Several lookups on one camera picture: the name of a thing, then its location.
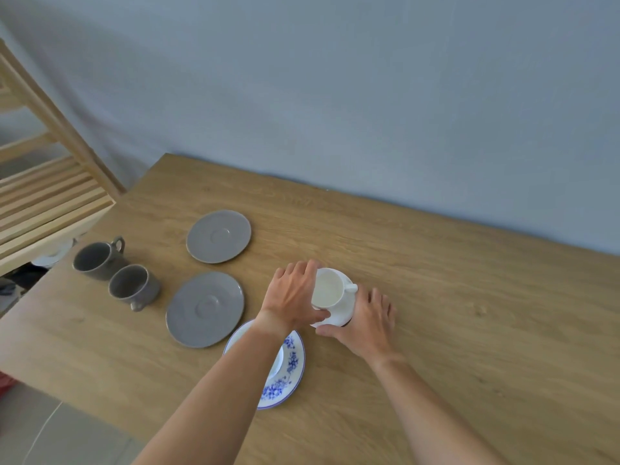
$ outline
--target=gray mug handle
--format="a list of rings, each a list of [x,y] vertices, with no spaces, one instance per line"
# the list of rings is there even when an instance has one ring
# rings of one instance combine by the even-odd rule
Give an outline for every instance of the gray mug handle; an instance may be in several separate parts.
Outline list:
[[[132,312],[140,312],[144,307],[146,307],[145,303],[131,302]]]
[[[112,240],[112,243],[110,244],[114,246],[114,248],[116,248],[120,254],[123,254],[123,251],[125,251],[125,239],[122,236],[117,236],[116,238],[114,238],[114,240]]]

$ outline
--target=gray cup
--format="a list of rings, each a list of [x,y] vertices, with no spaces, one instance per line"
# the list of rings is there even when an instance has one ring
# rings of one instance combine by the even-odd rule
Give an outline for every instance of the gray cup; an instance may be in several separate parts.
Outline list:
[[[110,280],[121,268],[129,264],[123,256],[123,251],[125,251],[123,237],[114,238],[112,243],[91,243],[73,258],[73,268],[93,279]]]
[[[131,305],[134,312],[141,311],[157,295],[161,285],[155,276],[140,264],[130,264],[114,274],[108,290],[110,295]]]

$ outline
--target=person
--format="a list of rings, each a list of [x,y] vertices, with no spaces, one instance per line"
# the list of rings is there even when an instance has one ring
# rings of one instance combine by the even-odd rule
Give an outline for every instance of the person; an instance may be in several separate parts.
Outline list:
[[[329,311],[311,305],[319,262],[275,271],[260,311],[245,335],[198,382],[153,436],[134,465],[232,464],[259,403],[267,375],[286,336],[322,321]],[[358,286],[345,327],[322,325],[364,359],[388,393],[420,465],[507,464],[415,373],[392,334],[397,310],[378,289]]]

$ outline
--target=person's left hand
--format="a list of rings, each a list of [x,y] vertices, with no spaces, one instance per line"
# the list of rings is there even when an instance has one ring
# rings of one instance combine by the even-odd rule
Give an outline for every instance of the person's left hand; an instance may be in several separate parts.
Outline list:
[[[278,268],[255,323],[280,336],[288,336],[294,329],[328,318],[328,310],[315,310],[311,303],[319,267],[317,260],[310,259],[290,263],[286,269]]]

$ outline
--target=tile floor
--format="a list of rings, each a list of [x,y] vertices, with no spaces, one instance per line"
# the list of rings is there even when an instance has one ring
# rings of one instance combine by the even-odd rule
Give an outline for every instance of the tile floor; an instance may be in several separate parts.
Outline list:
[[[0,398],[0,465],[129,465],[142,447],[25,385]]]

